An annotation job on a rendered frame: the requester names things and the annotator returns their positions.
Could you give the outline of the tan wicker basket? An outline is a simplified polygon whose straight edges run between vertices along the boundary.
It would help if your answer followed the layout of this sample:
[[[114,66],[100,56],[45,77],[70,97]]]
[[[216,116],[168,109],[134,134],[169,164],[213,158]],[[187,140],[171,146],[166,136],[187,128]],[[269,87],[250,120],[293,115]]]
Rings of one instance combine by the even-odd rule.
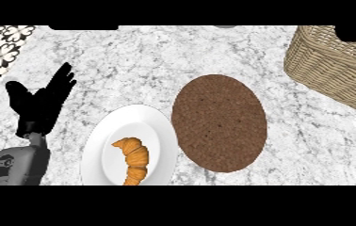
[[[309,89],[356,109],[356,41],[342,41],[334,25],[301,25],[284,71]]]

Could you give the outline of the white oval plate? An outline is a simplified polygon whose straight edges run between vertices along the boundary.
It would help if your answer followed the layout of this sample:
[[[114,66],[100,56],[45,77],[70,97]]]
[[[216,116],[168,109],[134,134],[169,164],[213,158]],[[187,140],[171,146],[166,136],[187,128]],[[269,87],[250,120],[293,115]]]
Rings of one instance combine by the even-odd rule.
[[[82,178],[86,186],[120,186],[128,176],[126,157],[111,143],[125,137],[142,140],[150,150],[144,186],[168,185],[173,176],[179,141],[165,114],[148,105],[116,109],[98,123],[83,149]]]

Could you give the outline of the black appliance corner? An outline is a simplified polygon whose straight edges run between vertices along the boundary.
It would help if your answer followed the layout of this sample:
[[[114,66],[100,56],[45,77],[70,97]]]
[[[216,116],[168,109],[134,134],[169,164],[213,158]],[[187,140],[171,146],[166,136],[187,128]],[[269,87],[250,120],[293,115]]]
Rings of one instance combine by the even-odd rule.
[[[356,27],[346,24],[336,26],[336,34],[342,41],[356,42]]]

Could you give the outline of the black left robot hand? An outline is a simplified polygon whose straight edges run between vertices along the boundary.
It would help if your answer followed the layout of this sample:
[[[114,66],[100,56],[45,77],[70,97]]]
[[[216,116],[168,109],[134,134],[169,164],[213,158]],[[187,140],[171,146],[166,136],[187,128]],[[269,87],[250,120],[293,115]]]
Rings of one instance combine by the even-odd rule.
[[[7,83],[12,110],[20,115],[15,134],[26,137],[32,133],[46,136],[55,127],[61,108],[77,84],[73,66],[69,62],[60,67],[45,88],[33,94],[17,81]]]

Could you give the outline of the golden croissant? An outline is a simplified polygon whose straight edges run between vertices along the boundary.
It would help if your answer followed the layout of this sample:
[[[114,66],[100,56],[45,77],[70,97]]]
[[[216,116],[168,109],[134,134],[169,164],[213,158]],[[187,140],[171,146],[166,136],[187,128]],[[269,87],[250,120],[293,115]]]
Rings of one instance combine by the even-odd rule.
[[[137,137],[125,137],[111,143],[122,149],[128,163],[126,186],[138,186],[148,175],[150,150]]]

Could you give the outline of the black and white patterned cloth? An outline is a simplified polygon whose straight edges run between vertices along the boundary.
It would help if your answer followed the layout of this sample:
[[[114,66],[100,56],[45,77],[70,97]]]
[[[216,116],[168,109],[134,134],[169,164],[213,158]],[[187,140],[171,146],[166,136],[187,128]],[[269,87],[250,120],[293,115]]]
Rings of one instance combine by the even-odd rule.
[[[11,70],[21,47],[35,31],[35,25],[0,25],[0,77]]]

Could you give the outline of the black flat object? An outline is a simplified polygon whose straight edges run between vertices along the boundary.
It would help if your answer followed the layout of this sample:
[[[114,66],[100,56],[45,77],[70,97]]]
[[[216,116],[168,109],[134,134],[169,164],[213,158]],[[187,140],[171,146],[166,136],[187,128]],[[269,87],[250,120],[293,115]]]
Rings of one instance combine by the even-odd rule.
[[[63,31],[70,31],[70,30],[94,30],[94,31],[103,31],[103,30],[117,30],[119,25],[49,25],[49,27],[54,30],[63,30]]]

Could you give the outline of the brown oval placemat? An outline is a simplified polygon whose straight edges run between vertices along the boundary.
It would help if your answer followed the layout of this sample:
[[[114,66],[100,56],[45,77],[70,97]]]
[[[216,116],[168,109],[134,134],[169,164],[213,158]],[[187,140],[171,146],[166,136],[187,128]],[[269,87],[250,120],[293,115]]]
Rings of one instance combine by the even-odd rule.
[[[250,88],[233,77],[210,74],[182,88],[172,122],[178,144],[207,170],[244,169],[264,151],[268,120]]]

